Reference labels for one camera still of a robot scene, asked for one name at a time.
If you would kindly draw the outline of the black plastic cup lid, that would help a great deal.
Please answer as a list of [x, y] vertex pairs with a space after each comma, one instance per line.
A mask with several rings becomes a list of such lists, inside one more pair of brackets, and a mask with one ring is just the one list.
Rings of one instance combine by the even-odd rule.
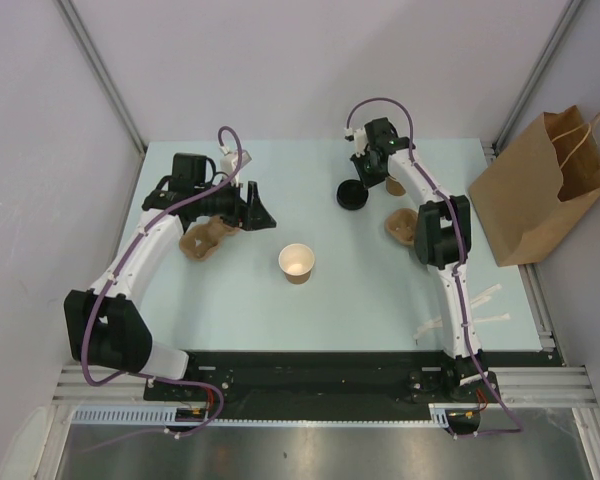
[[336, 190], [338, 205], [348, 211], [356, 211], [363, 208], [368, 198], [369, 192], [360, 180], [344, 180]]

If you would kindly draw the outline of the brown pulp cup carrier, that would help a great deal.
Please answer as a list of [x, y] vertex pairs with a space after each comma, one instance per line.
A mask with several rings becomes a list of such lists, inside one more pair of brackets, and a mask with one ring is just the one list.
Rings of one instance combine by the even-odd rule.
[[234, 236], [238, 231], [220, 216], [213, 216], [206, 223], [191, 227], [180, 239], [179, 249], [187, 259], [203, 262], [220, 248], [226, 237]]
[[399, 244], [406, 247], [414, 246], [415, 230], [418, 214], [409, 208], [394, 211], [385, 220], [386, 232]]

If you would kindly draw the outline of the brown paper coffee cup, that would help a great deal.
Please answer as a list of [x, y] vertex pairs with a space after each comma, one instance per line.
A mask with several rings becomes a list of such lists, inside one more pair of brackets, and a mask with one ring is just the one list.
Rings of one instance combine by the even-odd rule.
[[307, 245], [294, 243], [279, 253], [278, 265], [286, 280], [293, 285], [306, 283], [315, 265], [315, 255]]

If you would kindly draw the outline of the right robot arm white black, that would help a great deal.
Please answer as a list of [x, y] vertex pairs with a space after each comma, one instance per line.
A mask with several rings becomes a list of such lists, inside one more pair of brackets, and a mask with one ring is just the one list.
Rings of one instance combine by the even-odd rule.
[[464, 195], [450, 194], [422, 164], [412, 141], [400, 137], [383, 117], [357, 130], [347, 127], [345, 139], [354, 143], [351, 157], [364, 188], [394, 178], [418, 206], [414, 232], [415, 253], [434, 276], [446, 359], [441, 366], [441, 388], [453, 401], [473, 399], [488, 383], [479, 354], [467, 287], [471, 248], [471, 207]]

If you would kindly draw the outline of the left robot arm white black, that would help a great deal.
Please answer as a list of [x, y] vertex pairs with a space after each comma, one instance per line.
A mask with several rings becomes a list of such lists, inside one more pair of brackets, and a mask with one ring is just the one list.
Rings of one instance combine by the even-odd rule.
[[201, 217], [228, 227], [257, 231], [275, 227], [256, 182], [242, 185], [239, 171], [251, 157], [223, 150], [215, 163], [204, 155], [177, 153], [172, 170], [144, 199], [134, 233], [107, 270], [85, 291], [64, 301], [71, 355], [122, 373], [166, 379], [177, 398], [194, 397], [201, 376], [189, 368], [188, 354], [155, 341], [139, 312], [153, 275], [169, 250]]

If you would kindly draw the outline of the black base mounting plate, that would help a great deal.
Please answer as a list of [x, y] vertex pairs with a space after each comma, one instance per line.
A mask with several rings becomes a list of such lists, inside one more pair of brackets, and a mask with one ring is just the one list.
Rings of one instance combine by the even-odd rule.
[[442, 387], [441, 351], [412, 352], [193, 352], [186, 385], [157, 381], [146, 401], [189, 403], [217, 387], [225, 403], [221, 416], [272, 420], [403, 420], [422, 414], [429, 403], [473, 403], [484, 394], [495, 401], [498, 367], [559, 367], [560, 354], [486, 352], [480, 362], [488, 383], [470, 399], [452, 399]]

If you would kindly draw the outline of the brown paper bag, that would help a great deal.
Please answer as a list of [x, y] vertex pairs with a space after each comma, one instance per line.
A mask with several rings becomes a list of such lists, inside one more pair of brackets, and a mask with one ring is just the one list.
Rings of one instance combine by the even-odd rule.
[[599, 122], [575, 105], [544, 112], [470, 185], [498, 266], [543, 261], [598, 200]]

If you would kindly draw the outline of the white round object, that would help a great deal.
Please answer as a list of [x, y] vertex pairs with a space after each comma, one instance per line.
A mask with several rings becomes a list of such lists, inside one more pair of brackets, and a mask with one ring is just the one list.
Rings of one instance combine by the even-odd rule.
[[33, 479], [48, 436], [49, 410], [34, 409], [13, 436], [0, 465], [0, 480]]

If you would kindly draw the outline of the right aluminium corner post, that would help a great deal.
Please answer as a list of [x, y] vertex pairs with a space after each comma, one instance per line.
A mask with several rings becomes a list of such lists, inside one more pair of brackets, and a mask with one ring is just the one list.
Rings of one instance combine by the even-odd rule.
[[520, 123], [554, 60], [567, 41], [571, 30], [588, 4], [589, 2], [586, 0], [569, 0], [566, 2], [521, 91], [509, 109], [495, 140], [491, 143], [491, 148], [495, 154], [499, 154], [512, 138], [515, 128]]

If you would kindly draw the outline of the aluminium corner post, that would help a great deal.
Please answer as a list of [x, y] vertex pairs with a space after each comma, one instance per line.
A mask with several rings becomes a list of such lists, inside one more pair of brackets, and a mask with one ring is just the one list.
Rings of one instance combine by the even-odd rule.
[[567, 41], [571, 30], [588, 4], [589, 2], [586, 0], [569, 0], [566, 2], [521, 91], [509, 109], [495, 140], [491, 143], [491, 148], [495, 154], [499, 154], [512, 138], [515, 128], [520, 123], [554, 60]]
[[148, 146], [143, 140], [140, 130], [124, 101], [104, 58], [93, 40], [85, 21], [82, 19], [75, 2], [71, 0], [54, 0], [53, 4], [67, 26], [81, 55], [91, 70], [105, 99], [120, 122], [128, 139], [138, 154], [143, 157], [146, 154]]

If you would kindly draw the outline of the left aluminium corner post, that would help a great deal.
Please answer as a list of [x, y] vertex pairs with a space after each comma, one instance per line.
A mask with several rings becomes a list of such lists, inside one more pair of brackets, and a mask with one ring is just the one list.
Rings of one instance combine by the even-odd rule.
[[128, 139], [138, 154], [143, 157], [146, 154], [148, 146], [143, 140], [140, 130], [124, 101], [104, 58], [93, 40], [85, 21], [82, 19], [75, 2], [71, 0], [54, 0], [53, 4], [67, 26], [81, 55], [91, 70], [105, 99], [120, 122]]

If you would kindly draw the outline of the aluminium frame rail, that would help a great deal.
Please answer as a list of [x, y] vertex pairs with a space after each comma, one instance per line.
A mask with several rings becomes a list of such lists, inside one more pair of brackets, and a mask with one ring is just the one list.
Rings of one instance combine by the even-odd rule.
[[[595, 407], [596, 396], [583, 367], [498, 367], [494, 373], [500, 396], [511, 408]], [[144, 405], [145, 381], [122, 375], [104, 386], [92, 387], [81, 369], [62, 369], [54, 405]]]

